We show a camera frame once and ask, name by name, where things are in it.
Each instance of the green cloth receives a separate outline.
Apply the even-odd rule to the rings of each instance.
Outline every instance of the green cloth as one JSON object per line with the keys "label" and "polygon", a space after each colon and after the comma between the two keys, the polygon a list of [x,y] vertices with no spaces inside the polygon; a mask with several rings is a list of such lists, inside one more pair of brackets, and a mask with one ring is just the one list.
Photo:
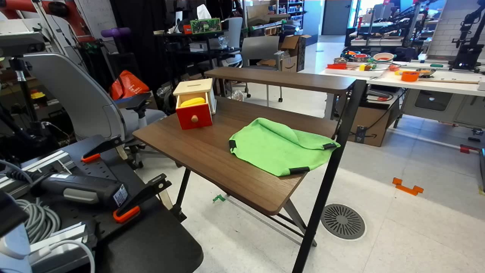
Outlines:
{"label": "green cloth", "polygon": [[323,165],[340,144],[325,136],[257,118],[231,136],[229,146],[239,159],[273,175],[285,176]]}

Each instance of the black tab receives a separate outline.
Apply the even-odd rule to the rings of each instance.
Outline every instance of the black tab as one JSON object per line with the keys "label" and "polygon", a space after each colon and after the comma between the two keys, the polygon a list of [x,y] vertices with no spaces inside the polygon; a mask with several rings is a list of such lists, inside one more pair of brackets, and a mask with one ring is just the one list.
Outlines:
{"label": "black tab", "polygon": [[235,140],[232,140],[232,139],[231,139],[231,140],[229,141],[229,148],[230,148],[230,149],[234,149],[234,148],[236,148],[236,141],[235,141]]}
{"label": "black tab", "polygon": [[328,143],[328,144],[323,145],[324,150],[328,150],[328,149],[332,149],[332,148],[336,148],[336,147],[337,147],[337,145],[335,143]]}
{"label": "black tab", "polygon": [[309,172],[310,167],[291,168],[289,170],[290,170],[290,174],[299,174],[299,173]]}

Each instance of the black workbench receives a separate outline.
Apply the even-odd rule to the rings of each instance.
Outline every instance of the black workbench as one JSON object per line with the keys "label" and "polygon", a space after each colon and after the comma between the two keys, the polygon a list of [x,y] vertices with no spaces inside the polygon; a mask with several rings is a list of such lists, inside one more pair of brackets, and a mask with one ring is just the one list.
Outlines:
{"label": "black workbench", "polygon": [[[103,140],[102,136],[94,136],[61,150],[69,153],[73,161],[80,161],[85,152]],[[145,185],[115,149],[102,153],[101,158],[117,179],[127,186],[130,194],[137,193]],[[160,200],[153,197],[140,207],[142,214],[136,222],[98,242],[95,248],[96,271],[190,273],[197,269],[203,259],[201,246]],[[62,228],[87,220],[60,216]],[[89,265],[76,271],[88,272]]]}

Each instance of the gray door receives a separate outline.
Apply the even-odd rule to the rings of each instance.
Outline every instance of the gray door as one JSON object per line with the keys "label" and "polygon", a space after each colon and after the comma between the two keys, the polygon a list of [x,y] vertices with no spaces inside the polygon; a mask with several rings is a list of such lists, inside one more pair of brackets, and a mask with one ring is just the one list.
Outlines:
{"label": "gray door", "polygon": [[326,0],[322,35],[345,35],[352,0]]}

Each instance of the wooden table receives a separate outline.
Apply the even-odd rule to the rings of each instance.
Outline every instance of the wooden table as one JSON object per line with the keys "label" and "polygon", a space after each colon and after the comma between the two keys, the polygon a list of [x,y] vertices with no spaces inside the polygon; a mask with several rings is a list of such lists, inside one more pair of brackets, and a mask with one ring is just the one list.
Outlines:
{"label": "wooden table", "polygon": [[337,125],[332,120],[217,97],[212,126],[182,130],[174,114],[133,135],[253,209],[276,215],[305,174],[277,177],[229,152],[229,138],[259,117],[327,137]]}
{"label": "wooden table", "polygon": [[[336,128],[337,123],[328,119],[218,97],[216,114],[212,116],[212,126],[184,131],[180,127],[177,116],[172,115],[133,133],[137,139],[186,167],[177,201],[172,208],[172,212],[178,215],[180,220],[185,218],[181,212],[181,202],[190,172],[194,171],[273,221],[302,236],[303,241],[292,271],[301,273],[311,246],[316,245],[314,237],[320,217],[337,173],[360,99],[365,92],[366,82],[334,76],[228,67],[216,68],[206,72],[206,75],[218,78],[220,81],[227,79],[332,94],[352,91],[341,114],[338,128]],[[341,147],[335,149],[330,156],[308,227],[290,200],[291,194],[305,176],[304,174],[276,177],[238,159],[229,152],[229,138],[255,118],[267,118],[296,130],[327,137],[336,133],[336,141]],[[278,213],[282,207],[291,219]],[[271,215],[277,215],[290,224],[296,225],[304,234],[299,234]]]}

